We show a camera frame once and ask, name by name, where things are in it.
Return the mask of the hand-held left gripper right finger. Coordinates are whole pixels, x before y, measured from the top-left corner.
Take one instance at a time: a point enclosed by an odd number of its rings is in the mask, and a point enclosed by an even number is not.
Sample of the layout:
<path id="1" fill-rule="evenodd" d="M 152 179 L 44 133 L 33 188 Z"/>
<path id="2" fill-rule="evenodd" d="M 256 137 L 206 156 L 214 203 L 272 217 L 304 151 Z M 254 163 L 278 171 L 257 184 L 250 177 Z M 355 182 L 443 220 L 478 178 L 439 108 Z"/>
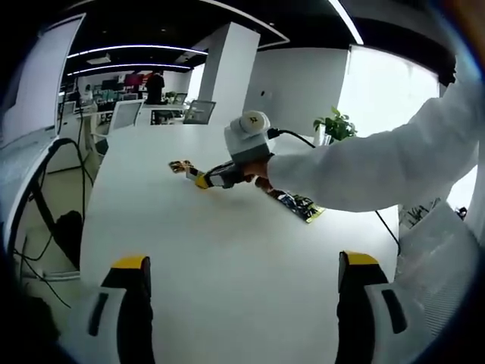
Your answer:
<path id="1" fill-rule="evenodd" d="M 339 253 L 337 363 L 413 363 L 432 337 L 421 309 L 364 253 Z"/>

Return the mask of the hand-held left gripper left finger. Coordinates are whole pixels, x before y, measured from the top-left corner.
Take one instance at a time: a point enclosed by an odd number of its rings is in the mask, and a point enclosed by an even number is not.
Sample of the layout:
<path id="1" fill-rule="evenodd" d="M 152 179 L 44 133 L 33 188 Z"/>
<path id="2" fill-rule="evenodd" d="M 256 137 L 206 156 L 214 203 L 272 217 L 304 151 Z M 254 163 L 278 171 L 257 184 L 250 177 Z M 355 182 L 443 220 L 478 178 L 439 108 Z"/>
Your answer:
<path id="1" fill-rule="evenodd" d="M 153 363 L 151 262 L 115 262 L 100 286 L 72 306 L 59 343 L 75 363 Z"/>

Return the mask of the person's right hand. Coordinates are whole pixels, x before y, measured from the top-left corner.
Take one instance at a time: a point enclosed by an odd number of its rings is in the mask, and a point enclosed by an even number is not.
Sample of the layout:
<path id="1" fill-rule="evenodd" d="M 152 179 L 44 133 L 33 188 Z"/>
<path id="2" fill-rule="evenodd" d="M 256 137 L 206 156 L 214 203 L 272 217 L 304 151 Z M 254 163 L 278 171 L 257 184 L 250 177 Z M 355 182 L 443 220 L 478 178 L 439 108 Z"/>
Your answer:
<path id="1" fill-rule="evenodd" d="M 244 175 L 249 181 L 254 181 L 255 186 L 264 192 L 272 191 L 273 187 L 268 178 L 268 163 L 253 162 L 247 164 L 244 168 Z"/>

